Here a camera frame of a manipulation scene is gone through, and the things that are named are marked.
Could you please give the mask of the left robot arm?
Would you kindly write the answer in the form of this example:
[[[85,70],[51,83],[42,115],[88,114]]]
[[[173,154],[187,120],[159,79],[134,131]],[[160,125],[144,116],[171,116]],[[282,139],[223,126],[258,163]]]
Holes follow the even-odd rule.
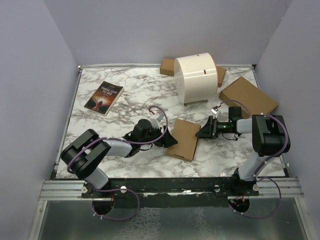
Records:
[[[106,156],[130,158],[141,151],[142,145],[169,148],[178,141],[166,126],[155,127],[147,119],[141,119],[123,138],[100,138],[93,129],[86,130],[60,154],[70,172],[93,186],[97,196],[106,197],[111,190],[108,176],[99,168]]]

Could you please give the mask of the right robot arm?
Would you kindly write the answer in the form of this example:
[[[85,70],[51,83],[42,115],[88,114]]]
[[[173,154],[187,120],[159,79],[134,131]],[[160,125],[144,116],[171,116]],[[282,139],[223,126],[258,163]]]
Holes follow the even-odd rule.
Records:
[[[214,189],[222,195],[240,196],[254,191],[260,172],[269,161],[289,151],[290,137],[281,115],[255,114],[244,119],[242,108],[228,108],[228,121],[220,122],[217,118],[219,108],[211,109],[213,115],[208,117],[206,124],[195,134],[199,139],[216,139],[219,135],[251,134],[253,151],[238,167],[225,183],[218,183]]]

